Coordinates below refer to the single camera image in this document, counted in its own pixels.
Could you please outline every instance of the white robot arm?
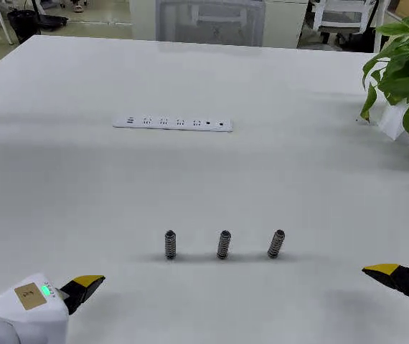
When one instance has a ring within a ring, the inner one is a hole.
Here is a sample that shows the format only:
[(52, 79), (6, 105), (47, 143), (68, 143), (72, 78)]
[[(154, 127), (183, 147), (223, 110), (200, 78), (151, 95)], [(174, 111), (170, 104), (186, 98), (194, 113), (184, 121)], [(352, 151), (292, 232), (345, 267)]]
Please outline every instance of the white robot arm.
[(55, 289), (34, 274), (0, 295), (0, 344), (65, 344), (67, 322), (105, 279), (81, 276)]

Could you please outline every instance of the power outlet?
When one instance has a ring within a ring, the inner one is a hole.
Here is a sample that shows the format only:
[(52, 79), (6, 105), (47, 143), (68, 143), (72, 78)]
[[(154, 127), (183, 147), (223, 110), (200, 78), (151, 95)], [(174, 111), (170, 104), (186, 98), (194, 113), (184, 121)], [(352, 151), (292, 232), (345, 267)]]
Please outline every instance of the power outlet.
[(146, 128), (197, 131), (233, 131), (231, 120), (169, 118), (167, 116), (130, 116), (116, 118), (115, 128)]

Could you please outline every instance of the label sticker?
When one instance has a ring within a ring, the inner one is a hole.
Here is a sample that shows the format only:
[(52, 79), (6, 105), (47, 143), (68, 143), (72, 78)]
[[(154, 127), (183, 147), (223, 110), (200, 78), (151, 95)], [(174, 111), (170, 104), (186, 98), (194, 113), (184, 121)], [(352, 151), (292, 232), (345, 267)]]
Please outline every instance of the label sticker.
[(46, 299), (40, 292), (35, 283), (29, 283), (28, 285), (22, 285), (15, 288), (19, 301), (23, 304), (25, 310), (31, 310), (37, 306), (47, 303)]

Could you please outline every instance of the metal spring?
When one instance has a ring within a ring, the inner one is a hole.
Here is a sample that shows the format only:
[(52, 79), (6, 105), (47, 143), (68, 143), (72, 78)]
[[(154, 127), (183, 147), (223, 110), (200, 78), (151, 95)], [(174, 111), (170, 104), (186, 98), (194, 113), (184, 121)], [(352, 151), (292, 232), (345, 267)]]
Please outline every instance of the metal spring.
[(285, 238), (284, 231), (280, 229), (275, 231), (273, 239), (271, 240), (270, 248), (268, 249), (267, 252), (268, 256), (271, 259), (275, 259), (278, 256), (281, 245), (283, 245), (284, 238)]
[(217, 258), (225, 259), (228, 255), (228, 247), (230, 246), (230, 239), (232, 235), (229, 231), (222, 231), (219, 238), (219, 246), (217, 248)]
[(176, 257), (176, 233), (167, 231), (164, 235), (164, 255), (167, 259)]

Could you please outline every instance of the chair backrest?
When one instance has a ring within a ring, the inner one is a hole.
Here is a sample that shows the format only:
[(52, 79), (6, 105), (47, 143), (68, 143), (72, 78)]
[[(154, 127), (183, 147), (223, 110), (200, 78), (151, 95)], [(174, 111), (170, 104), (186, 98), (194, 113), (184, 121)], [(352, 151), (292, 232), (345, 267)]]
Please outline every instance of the chair backrest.
[(314, 3), (313, 30), (319, 27), (357, 28), (363, 33), (375, 0), (319, 0)]
[(169, 42), (259, 47), (261, 0), (156, 0), (156, 39)]

